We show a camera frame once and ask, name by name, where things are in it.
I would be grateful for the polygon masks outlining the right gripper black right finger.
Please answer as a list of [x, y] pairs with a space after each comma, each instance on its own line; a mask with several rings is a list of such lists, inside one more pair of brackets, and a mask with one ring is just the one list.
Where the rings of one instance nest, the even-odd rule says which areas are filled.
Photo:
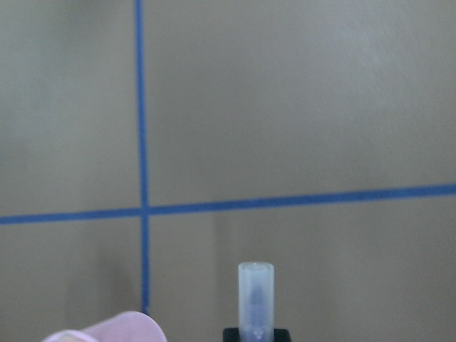
[[291, 342], [291, 335], [287, 329], [274, 329], [274, 342]]

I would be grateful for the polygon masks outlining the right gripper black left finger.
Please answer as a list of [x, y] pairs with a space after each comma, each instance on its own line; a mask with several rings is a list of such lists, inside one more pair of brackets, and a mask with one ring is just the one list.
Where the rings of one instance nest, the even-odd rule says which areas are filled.
[[223, 342], [240, 342], [240, 334], [238, 328], [225, 328], [222, 332]]

